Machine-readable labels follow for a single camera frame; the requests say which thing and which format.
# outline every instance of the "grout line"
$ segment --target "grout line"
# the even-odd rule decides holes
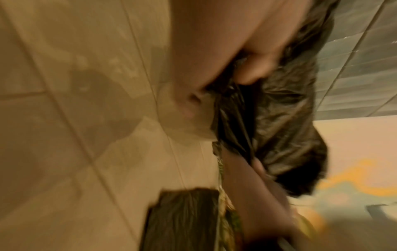
[[[17,98],[29,98],[29,97],[36,97],[41,95],[46,95],[46,91],[35,91],[35,92],[28,92],[28,93],[15,93],[15,94],[5,94],[0,95],[0,101],[5,100],[12,100]]]
[[[161,129],[163,130],[163,132],[164,132],[165,135],[167,136],[167,140],[168,140],[168,143],[169,143],[169,145],[170,145],[170,147],[171,147],[171,150],[172,150],[172,154],[173,154],[173,156],[174,156],[175,163],[177,164],[177,169],[178,169],[179,177],[180,177],[180,179],[181,179],[182,185],[184,186],[184,188],[186,188],[185,182],[183,181],[183,178],[182,178],[181,168],[179,167],[179,164],[178,164],[178,161],[177,161],[177,157],[176,157],[176,155],[175,155],[175,151],[174,151],[174,149],[173,149],[173,147],[172,147],[172,144],[171,144],[171,140],[170,140],[169,136],[167,135],[167,133],[165,132],[163,125],[162,125],[161,122],[160,122],[160,116],[159,116],[158,108],[157,108],[157,107],[158,107],[157,95],[154,94],[155,91],[154,91],[154,89],[153,89],[153,85],[152,85],[151,79],[150,79],[150,77],[149,77],[148,69],[146,68],[145,61],[144,61],[144,59],[143,59],[142,50],[141,50],[141,48],[139,47],[138,38],[135,36],[134,28],[133,28],[133,26],[132,26],[132,24],[131,24],[131,20],[130,20],[130,18],[129,18],[128,11],[127,11],[127,8],[126,8],[126,6],[125,6],[124,0],[120,0],[120,2],[121,2],[121,5],[122,5],[122,8],[123,8],[123,10],[124,10],[124,14],[125,14],[125,16],[126,16],[126,18],[127,18],[128,25],[129,25],[129,28],[130,28],[132,37],[133,37],[133,39],[134,39],[134,43],[135,43],[135,45],[136,45],[136,48],[138,49],[139,57],[140,57],[140,59],[141,59],[141,61],[142,61],[143,69],[145,70],[145,74],[146,74],[146,77],[147,77],[147,80],[148,80],[150,89],[152,90],[152,95],[153,95],[154,101],[155,101],[155,103],[156,103],[156,114],[157,114],[158,122],[159,122],[159,124],[160,124],[160,126],[161,126]]]
[[[342,74],[344,68],[346,67],[347,63],[353,58],[353,56],[355,55],[355,51],[359,48],[359,46],[361,45],[362,41],[364,40],[365,36],[367,35],[367,31],[373,26],[373,24],[376,22],[376,20],[378,19],[378,17],[380,16],[380,14],[382,13],[383,9],[385,6],[385,0],[380,4],[380,7],[378,9],[378,11],[375,13],[375,15],[373,16],[371,22],[369,22],[367,28],[365,29],[365,31],[363,32],[363,35],[360,37],[360,39],[357,41],[356,45],[354,46],[354,48],[352,49],[352,52],[350,54],[350,56],[347,58],[346,62],[343,64],[341,70],[339,71],[338,75],[336,76],[336,78],[334,79],[334,81],[332,82],[332,84],[330,85],[330,87],[328,88],[328,90],[326,91],[324,97],[321,99],[321,101],[318,103],[317,109],[320,107],[320,105],[323,103],[325,97],[328,95],[328,93],[330,92],[330,90],[332,89],[332,87],[335,85],[335,82],[339,79],[340,75]]]
[[[115,208],[119,212],[121,218],[123,219],[123,221],[127,225],[127,229],[129,231],[131,237],[133,238],[133,240],[135,242],[139,243],[140,241],[138,240],[138,237],[137,237],[138,235],[134,232],[134,230],[132,229],[132,227],[128,223],[128,219],[127,219],[126,215],[124,214],[124,212],[121,209],[120,205],[117,203],[116,197],[112,193],[110,187],[107,185],[107,183],[105,181],[105,178],[102,177],[102,175],[99,173],[98,169],[96,168],[96,165],[94,163],[94,159],[91,157],[91,155],[89,153],[90,152],[89,149],[85,146],[84,141],[80,137],[78,131],[74,128],[73,124],[69,121],[67,115],[63,111],[61,105],[58,103],[55,95],[51,91],[51,88],[48,86],[48,83],[45,80],[44,75],[42,74],[42,72],[38,68],[36,62],[34,61],[34,58],[33,58],[32,54],[31,54],[30,50],[28,49],[26,44],[23,42],[23,40],[22,40],[21,36],[19,35],[17,29],[15,28],[15,25],[13,25],[10,17],[7,15],[7,13],[6,13],[5,9],[2,7],[2,5],[0,5],[0,14],[1,13],[3,13],[6,21],[9,22],[12,30],[15,31],[16,36],[17,36],[17,43],[20,44],[23,53],[27,57],[28,62],[30,64],[32,64],[33,69],[38,73],[39,78],[42,80],[42,83],[43,83],[44,88],[45,88],[45,91],[43,93],[47,94],[47,96],[50,98],[50,100],[54,104],[55,108],[60,113],[60,117],[64,120],[66,126],[69,128],[69,130],[71,131],[72,135],[75,137],[75,139],[77,141],[77,144],[81,147],[81,149],[83,151],[83,154],[86,156],[87,160],[89,160],[90,167],[93,169],[94,173],[96,174],[97,178],[99,179],[99,182],[101,183],[102,187],[104,188],[106,194],[109,196],[110,200],[113,202],[113,204],[115,205]]]
[[[376,109],[375,111],[371,112],[370,114],[367,115],[367,117],[370,117],[371,115],[373,115],[375,112],[379,111],[382,107],[384,107],[385,105],[387,105],[388,103],[390,103],[394,98],[397,97],[397,94],[395,94],[394,96],[392,96],[388,101],[386,101],[383,105],[379,106],[378,109]]]

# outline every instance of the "crumpled black plastic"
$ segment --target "crumpled black plastic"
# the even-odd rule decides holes
[[[218,190],[170,191],[146,218],[140,251],[214,250]]]
[[[310,194],[327,170],[327,146],[313,126],[316,55],[333,28],[339,0],[316,0],[277,70],[250,86],[237,85],[240,52],[207,87],[215,93],[212,130],[218,144],[243,156],[257,157],[290,196]]]

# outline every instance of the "black bin liner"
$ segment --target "black bin liner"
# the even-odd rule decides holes
[[[316,55],[333,28],[338,0],[315,0],[278,69],[250,86],[237,85],[233,72],[246,58],[240,52],[207,86],[215,94],[212,124],[218,143],[257,157],[290,196],[310,194],[327,170],[327,146],[313,126]]]
[[[211,189],[163,192],[148,211],[140,250],[214,250],[218,197]]]

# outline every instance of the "trash bag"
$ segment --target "trash bag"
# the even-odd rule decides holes
[[[249,163],[257,157],[290,196],[310,194],[327,170],[327,146],[313,126],[316,55],[333,28],[339,0],[315,0],[279,67],[250,86],[237,85],[240,52],[207,90],[215,95],[212,130],[220,144]]]
[[[218,190],[163,192],[148,210],[140,251],[214,250]]]

